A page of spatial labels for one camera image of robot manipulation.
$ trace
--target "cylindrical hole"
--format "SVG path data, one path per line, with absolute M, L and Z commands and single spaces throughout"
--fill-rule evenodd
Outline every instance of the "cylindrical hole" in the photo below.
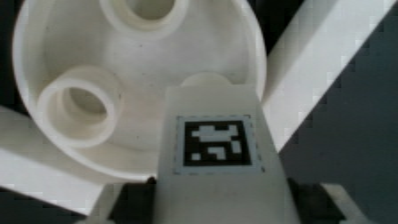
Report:
M 53 127 L 71 139 L 94 138 L 105 129 L 108 117 L 101 100 L 78 88 L 53 94 L 48 104 L 48 116 Z
M 105 115 L 105 105 L 96 95 L 83 89 L 69 89 L 71 99 L 83 111 L 96 115 Z
M 124 0 L 135 15 L 146 20 L 162 19 L 174 7 L 176 0 Z

